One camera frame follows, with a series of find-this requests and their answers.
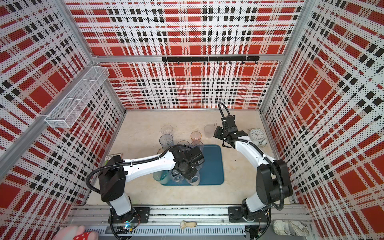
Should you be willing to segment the clear faceted cup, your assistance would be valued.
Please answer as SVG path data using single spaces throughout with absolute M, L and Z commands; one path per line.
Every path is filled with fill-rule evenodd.
M 190 143 L 189 143 L 188 141 L 183 140 L 183 141 L 179 141 L 179 142 L 178 142 L 178 145 L 183 145 L 183 146 L 187 146 L 187 147 L 189 147 L 189 146 L 190 146 Z

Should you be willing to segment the clear cup row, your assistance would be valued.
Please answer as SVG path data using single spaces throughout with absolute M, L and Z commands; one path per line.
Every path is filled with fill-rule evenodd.
M 171 171 L 171 180 L 176 184 L 181 184 L 184 181 L 184 176 L 177 170 Z

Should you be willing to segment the frosted clear cup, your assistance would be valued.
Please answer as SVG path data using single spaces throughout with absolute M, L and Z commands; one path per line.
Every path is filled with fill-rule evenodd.
M 198 186 L 201 182 L 200 172 L 197 171 L 196 174 L 190 180 L 187 180 L 187 182 L 192 186 Z

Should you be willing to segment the pink plastic cup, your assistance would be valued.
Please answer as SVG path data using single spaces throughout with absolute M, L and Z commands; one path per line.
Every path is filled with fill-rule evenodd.
M 198 131 L 194 131 L 190 135 L 192 142 L 200 141 L 202 138 L 202 134 Z

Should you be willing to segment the green textured plastic cup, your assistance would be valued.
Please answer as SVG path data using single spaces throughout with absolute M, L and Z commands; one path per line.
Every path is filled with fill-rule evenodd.
M 153 179 L 162 185 L 166 185 L 171 181 L 171 175 L 169 171 L 159 171 L 153 173 Z

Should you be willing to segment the blue textured plastic cup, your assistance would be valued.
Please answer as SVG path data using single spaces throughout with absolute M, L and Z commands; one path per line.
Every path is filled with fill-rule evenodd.
M 171 134 L 164 134 L 160 137 L 159 143 L 162 147 L 170 147 L 174 145 L 174 138 Z

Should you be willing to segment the yellow plastic cup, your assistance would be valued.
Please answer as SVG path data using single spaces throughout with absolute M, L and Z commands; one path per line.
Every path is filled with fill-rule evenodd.
M 157 154 L 163 155 L 163 154 L 167 153 L 168 150 L 169 150 L 169 147 L 162 147 L 158 150 Z

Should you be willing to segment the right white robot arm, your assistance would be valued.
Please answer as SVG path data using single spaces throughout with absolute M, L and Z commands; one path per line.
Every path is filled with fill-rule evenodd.
M 265 154 L 250 137 L 239 131 L 235 116 L 222 117 L 222 126 L 217 127 L 214 137 L 223 141 L 223 146 L 241 153 L 256 168 L 256 193 L 244 199 L 241 215 L 246 221 L 254 221 L 268 215 L 274 208 L 281 211 L 284 200 L 293 194 L 289 170 L 284 160 L 276 160 Z

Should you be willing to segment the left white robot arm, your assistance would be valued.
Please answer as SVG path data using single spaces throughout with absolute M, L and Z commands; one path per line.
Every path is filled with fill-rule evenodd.
M 198 173 L 198 166 L 205 157 L 198 147 L 174 145 L 155 156 L 140 159 L 112 157 L 108 163 L 90 172 L 86 177 L 87 187 L 100 194 L 103 202 L 108 203 L 118 216 L 134 215 L 129 196 L 125 193 L 125 184 L 160 171 L 177 171 L 186 180 L 192 180 Z

